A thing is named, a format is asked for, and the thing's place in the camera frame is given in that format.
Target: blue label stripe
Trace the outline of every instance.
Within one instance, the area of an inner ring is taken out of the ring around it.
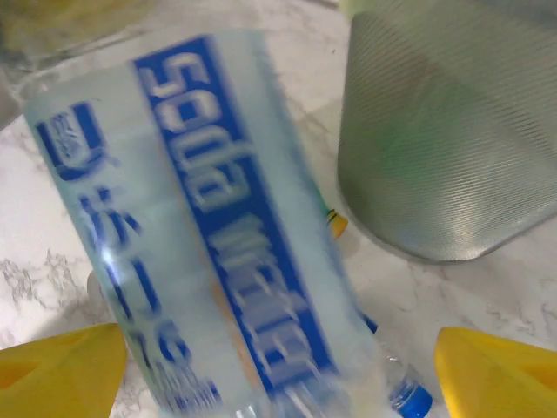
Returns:
[[[273,394],[333,364],[212,46],[200,37],[134,64],[207,254]]]

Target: white marble surface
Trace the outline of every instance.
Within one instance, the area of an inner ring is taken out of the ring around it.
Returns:
[[[348,25],[327,0],[253,0],[289,108],[325,199],[335,185]],[[557,219],[480,260],[423,266],[385,252],[351,226],[339,241],[362,308],[438,397],[433,347],[444,326],[477,328],[557,349]],[[0,348],[106,320],[91,304],[91,266],[19,119],[0,135]],[[155,416],[132,362],[114,418]],[[443,407],[435,412],[447,417]]]

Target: bottle cap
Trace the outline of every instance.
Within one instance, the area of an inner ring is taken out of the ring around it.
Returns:
[[[432,396],[423,386],[418,386],[397,412],[402,415],[403,418],[423,418],[431,409],[432,404]]]

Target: plastic bottle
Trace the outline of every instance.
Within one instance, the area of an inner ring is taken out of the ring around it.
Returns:
[[[433,398],[412,377],[408,364],[400,359],[396,350],[386,341],[386,332],[368,316],[362,314],[367,327],[381,347],[383,370],[389,391],[391,408],[403,418],[423,418],[433,405]]]
[[[369,394],[343,382],[377,348],[253,14],[239,0],[0,7],[4,70],[160,407],[292,417],[348,396],[366,415]]]

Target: bottle label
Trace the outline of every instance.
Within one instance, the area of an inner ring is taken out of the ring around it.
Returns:
[[[248,127],[223,59],[236,48],[270,78],[254,39],[192,39],[60,84],[25,112],[152,393],[181,414],[333,369],[260,160],[258,141],[275,136],[295,166],[292,139]],[[278,95],[252,88],[252,109]]]

